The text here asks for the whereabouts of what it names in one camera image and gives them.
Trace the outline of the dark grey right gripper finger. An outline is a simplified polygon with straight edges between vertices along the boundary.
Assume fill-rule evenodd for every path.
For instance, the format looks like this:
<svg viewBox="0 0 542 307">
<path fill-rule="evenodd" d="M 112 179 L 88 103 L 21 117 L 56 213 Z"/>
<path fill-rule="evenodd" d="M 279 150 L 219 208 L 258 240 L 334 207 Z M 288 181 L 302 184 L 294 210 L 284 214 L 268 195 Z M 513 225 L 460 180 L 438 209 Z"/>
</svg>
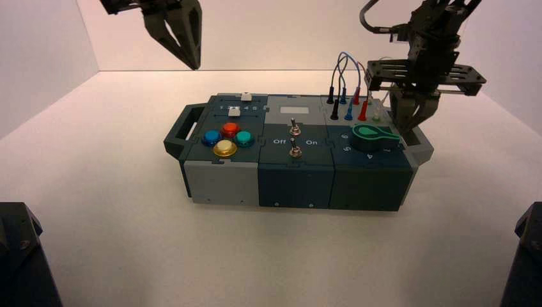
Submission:
<svg viewBox="0 0 542 307">
<path fill-rule="evenodd" d="M 415 95 L 409 92 L 391 91 L 392 120 L 401 135 L 408 134 L 418 126 L 416 111 L 418 104 Z"/>
<path fill-rule="evenodd" d="M 414 97 L 414 105 L 405 124 L 405 132 L 409 133 L 420 123 L 432 117 L 438 109 L 439 100 L 440 94 L 416 94 Z"/>
</svg>

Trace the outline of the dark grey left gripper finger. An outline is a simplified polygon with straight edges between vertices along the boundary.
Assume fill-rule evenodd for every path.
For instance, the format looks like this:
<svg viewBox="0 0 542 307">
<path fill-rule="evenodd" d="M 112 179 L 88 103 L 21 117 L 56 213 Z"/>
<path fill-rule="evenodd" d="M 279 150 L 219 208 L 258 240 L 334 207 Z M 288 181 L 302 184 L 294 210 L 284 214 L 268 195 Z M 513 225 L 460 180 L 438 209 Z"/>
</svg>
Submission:
<svg viewBox="0 0 542 307">
<path fill-rule="evenodd" d="M 169 5 L 169 26 L 176 56 L 191 70 L 201 66 L 202 9 L 199 1 L 176 1 Z"/>
<path fill-rule="evenodd" d="M 180 60 L 175 53 L 175 40 L 169 26 L 169 12 L 157 12 L 149 15 L 143 14 L 144 26 L 149 35 L 163 48 Z"/>
</svg>

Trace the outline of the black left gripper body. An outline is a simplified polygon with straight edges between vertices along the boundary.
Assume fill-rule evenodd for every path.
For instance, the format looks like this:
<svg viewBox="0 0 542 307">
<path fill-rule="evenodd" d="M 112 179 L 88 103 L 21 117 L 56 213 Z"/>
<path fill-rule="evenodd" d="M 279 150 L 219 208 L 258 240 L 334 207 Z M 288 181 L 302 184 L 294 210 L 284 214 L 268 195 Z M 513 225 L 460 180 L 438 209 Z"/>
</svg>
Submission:
<svg viewBox="0 0 542 307">
<path fill-rule="evenodd" d="M 162 0 L 101 0 L 101 4 L 109 15 L 117 15 L 119 12 L 127 10 L 141 9 L 144 15 L 157 12 L 185 12 L 189 9 L 182 1 L 162 1 Z"/>
</svg>

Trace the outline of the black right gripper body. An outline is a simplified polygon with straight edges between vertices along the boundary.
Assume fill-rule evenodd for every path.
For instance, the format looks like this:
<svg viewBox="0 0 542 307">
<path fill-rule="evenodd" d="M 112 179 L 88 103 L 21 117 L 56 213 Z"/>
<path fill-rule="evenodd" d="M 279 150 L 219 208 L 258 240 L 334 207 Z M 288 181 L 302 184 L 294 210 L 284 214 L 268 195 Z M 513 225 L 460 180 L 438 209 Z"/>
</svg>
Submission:
<svg viewBox="0 0 542 307">
<path fill-rule="evenodd" d="M 369 61 L 366 67 L 368 90 L 383 90 L 383 83 L 393 83 L 401 90 L 417 93 L 438 92 L 439 86 L 454 86 L 446 93 L 475 96 L 486 79 L 475 68 L 457 64 L 459 35 L 429 38 L 414 35 L 409 39 L 406 59 Z"/>
</svg>

